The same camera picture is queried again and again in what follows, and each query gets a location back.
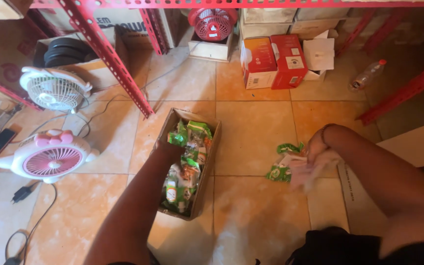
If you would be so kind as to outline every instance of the white fan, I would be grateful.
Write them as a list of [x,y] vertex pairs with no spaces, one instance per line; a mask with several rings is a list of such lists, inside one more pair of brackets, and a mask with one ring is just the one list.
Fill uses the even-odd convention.
[[70,72],[53,68],[22,68],[19,80],[29,97],[39,106],[51,110],[69,110],[76,107],[83,98],[90,95],[92,85]]
[[0,158],[0,168],[50,184],[98,156],[97,149],[72,131],[53,129],[21,142],[13,155]]

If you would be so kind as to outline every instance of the pink bow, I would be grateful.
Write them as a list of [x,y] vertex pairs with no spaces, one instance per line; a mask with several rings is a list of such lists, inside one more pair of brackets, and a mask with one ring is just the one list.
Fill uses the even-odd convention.
[[67,144],[73,142],[73,132],[71,130],[63,131],[59,135],[49,136],[44,133],[39,133],[35,136],[35,145],[45,147],[47,145]]

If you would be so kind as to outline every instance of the dark skin arm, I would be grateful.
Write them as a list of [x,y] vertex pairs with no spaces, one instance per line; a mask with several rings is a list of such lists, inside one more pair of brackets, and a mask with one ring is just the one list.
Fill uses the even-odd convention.
[[99,228],[85,265],[150,264],[146,242],[163,183],[170,166],[184,153],[184,148],[169,143],[157,142],[156,146]]
[[389,219],[380,257],[424,241],[424,173],[353,130],[332,125],[309,141],[309,163],[328,148],[356,173],[368,195]]

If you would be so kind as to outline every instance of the red product box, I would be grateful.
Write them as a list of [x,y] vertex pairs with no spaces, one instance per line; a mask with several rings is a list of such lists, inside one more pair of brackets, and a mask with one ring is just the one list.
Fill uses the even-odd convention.
[[268,37],[243,40],[240,62],[246,89],[271,87],[278,67]]
[[297,35],[273,35],[269,38],[278,65],[271,89],[298,87],[308,68]]

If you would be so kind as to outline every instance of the empty plastic bottle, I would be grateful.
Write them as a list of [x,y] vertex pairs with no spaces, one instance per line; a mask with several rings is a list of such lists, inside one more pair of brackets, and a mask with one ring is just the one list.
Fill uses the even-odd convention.
[[376,63],[372,63],[362,72],[359,74],[351,83],[350,83],[350,90],[351,91],[360,91],[363,90],[368,83],[370,83],[374,77],[381,75],[382,70],[384,69],[384,65],[387,63],[386,60],[380,60]]

